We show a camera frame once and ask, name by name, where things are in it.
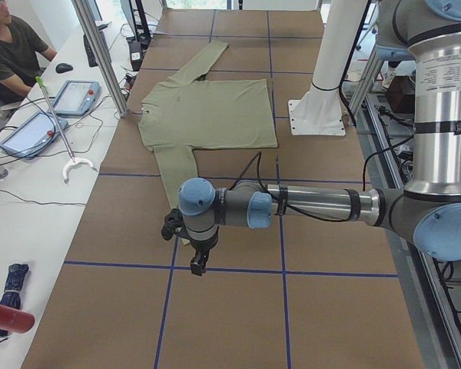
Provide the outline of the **blue teach pendant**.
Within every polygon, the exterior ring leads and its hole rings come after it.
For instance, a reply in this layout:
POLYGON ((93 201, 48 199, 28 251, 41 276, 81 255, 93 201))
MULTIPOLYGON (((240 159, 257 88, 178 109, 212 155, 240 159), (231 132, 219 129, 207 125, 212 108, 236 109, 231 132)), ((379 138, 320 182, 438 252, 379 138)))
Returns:
POLYGON ((31 159, 43 152, 58 136, 52 115, 38 112, 0 142, 0 149, 16 158, 31 159))
POLYGON ((81 117, 95 104, 101 93, 98 81, 67 80, 55 96, 52 106, 62 117, 81 117))

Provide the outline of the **black computer mouse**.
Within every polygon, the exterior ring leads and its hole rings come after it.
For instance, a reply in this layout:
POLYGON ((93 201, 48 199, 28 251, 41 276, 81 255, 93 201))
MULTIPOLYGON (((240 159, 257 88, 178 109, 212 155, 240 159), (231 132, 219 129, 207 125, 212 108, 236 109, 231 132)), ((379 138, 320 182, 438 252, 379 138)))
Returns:
POLYGON ((63 74, 63 73, 66 73, 72 70, 73 70, 73 66, 68 63, 58 63, 55 67, 55 71, 58 74, 63 74))

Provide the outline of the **aluminium frame post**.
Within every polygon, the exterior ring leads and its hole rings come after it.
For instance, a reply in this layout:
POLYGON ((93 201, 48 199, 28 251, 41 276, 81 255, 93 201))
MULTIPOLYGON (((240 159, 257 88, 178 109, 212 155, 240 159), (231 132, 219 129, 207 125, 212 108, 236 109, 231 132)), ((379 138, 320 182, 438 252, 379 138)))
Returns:
POLYGON ((109 60, 108 48, 104 46, 104 43, 101 40, 100 32, 96 25, 93 12, 90 9, 90 5, 84 0, 71 0, 71 3, 74 6, 82 30, 93 49, 104 82, 108 87, 118 114, 121 118, 123 118, 128 113, 128 107, 118 84, 112 64, 109 60))

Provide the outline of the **olive green long-sleeve shirt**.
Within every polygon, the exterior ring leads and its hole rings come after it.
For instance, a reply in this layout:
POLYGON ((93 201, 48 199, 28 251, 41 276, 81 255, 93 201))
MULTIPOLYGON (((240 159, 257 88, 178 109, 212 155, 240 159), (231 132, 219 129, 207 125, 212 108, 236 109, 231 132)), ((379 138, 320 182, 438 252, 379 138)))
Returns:
POLYGON ((171 208, 179 187, 198 175, 195 149, 278 146, 266 80, 202 78, 227 46, 213 40, 142 100, 141 140, 155 154, 171 208))

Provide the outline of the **reacher grabber stick white claw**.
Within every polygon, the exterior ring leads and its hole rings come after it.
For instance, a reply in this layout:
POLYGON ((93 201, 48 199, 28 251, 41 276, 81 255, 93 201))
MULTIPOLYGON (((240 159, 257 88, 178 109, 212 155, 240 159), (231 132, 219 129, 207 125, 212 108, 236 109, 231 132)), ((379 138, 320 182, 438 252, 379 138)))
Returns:
POLYGON ((47 89, 46 87, 44 86, 44 83, 41 79, 40 76, 36 76, 35 77, 35 80, 36 82, 38 83, 39 85, 39 88, 41 89, 41 92, 42 94, 44 95, 45 97, 45 100, 47 102, 47 105, 48 105, 48 108, 52 114, 52 117, 54 119, 54 122, 55 122, 55 125, 58 129, 58 132, 60 133, 60 136, 61 136, 61 139, 62 141, 64 142, 65 144, 65 147, 67 149, 67 152, 68 152, 68 155, 70 157, 69 161, 65 164, 65 166, 63 167, 62 169, 62 177, 63 177, 63 180, 64 180, 64 183, 65 184, 68 184, 69 183, 69 177, 68 177, 68 173, 69 171, 73 168, 73 167, 76 167, 76 166, 79 166, 79 165, 83 165, 83 164, 86 164, 88 165, 91 169, 93 169, 94 171, 97 171, 98 169, 95 167, 93 161, 91 161, 90 159, 88 158, 81 158, 81 157, 78 157, 75 155, 75 153, 72 151, 71 149, 71 146, 68 142, 68 139, 66 138, 65 136, 65 132, 64 132, 64 129, 63 127, 61 126, 61 123, 59 121, 59 118, 58 116, 56 115, 55 113, 55 110, 54 110, 54 107, 51 103, 51 99, 50 99, 50 96, 47 92, 47 89))

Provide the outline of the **person in dark shirt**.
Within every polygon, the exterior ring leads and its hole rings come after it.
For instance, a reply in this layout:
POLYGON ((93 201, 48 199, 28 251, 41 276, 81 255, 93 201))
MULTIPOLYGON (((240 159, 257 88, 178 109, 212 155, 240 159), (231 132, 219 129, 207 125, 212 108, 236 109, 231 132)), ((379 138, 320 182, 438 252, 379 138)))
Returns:
POLYGON ((42 74, 38 54, 51 62, 57 52, 0 1, 0 102, 12 104, 28 96, 42 74))

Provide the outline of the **black keyboard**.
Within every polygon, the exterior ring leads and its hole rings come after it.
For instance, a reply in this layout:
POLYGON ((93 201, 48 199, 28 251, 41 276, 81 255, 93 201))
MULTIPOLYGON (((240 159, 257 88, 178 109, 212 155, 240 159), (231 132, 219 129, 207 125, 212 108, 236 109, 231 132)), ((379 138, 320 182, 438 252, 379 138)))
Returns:
POLYGON ((85 48, 85 54, 88 60, 88 66, 91 68, 96 67, 98 65, 97 59, 86 35, 83 35, 83 43, 85 48))

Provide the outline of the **upper blue teach pendant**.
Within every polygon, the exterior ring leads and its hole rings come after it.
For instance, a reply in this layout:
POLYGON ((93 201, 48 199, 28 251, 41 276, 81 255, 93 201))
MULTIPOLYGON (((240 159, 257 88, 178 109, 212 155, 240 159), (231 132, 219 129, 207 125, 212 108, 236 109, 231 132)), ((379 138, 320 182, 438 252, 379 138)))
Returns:
POLYGON ((98 81, 67 80, 55 96, 52 106, 62 117, 81 117, 95 104, 101 93, 98 81))

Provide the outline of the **lower blue teach pendant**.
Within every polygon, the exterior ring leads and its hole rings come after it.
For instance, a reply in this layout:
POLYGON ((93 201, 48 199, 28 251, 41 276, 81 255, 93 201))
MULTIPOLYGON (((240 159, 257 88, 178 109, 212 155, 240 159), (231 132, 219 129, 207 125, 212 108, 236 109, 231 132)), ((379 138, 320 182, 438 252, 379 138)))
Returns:
POLYGON ((43 152, 58 136, 52 115, 38 112, 0 142, 0 149, 16 158, 31 159, 43 152))

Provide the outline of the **black power adapter with label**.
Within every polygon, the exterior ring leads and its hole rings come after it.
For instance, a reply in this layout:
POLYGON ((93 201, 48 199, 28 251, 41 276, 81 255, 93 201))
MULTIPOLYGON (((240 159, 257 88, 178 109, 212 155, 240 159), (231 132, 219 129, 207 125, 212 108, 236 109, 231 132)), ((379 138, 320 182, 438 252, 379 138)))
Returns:
POLYGON ((135 40, 131 40, 128 43, 128 47, 131 69, 133 71, 139 71, 143 62, 143 51, 141 43, 135 40))

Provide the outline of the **brown box on side frame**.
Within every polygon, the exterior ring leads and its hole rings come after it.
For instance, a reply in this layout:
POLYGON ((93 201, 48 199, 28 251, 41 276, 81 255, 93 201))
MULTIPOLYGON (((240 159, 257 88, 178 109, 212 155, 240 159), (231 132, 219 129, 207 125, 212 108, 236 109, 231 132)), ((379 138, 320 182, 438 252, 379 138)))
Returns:
POLYGON ((415 112, 415 85, 408 76, 396 76, 387 90, 386 99, 394 113, 413 114, 415 112))

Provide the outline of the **folded dark blue umbrella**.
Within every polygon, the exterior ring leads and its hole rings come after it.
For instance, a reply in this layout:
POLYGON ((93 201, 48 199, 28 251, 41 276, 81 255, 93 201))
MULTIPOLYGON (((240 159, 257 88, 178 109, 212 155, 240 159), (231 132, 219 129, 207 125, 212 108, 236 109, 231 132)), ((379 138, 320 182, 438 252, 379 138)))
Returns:
MULTIPOLYGON (((20 293, 28 271, 28 264, 11 264, 8 267, 8 275, 5 281, 5 287, 0 304, 18 310, 21 309, 20 293)), ((9 331, 0 330, 0 338, 7 337, 8 335, 9 331)))

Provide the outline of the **red cylindrical bottle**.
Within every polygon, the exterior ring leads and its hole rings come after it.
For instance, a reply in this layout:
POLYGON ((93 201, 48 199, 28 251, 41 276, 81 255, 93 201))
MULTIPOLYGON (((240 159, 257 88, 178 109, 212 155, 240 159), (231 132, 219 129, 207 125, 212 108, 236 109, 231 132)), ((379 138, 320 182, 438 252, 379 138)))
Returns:
POLYGON ((23 334, 35 324, 35 317, 28 312, 0 304, 0 330, 23 334))

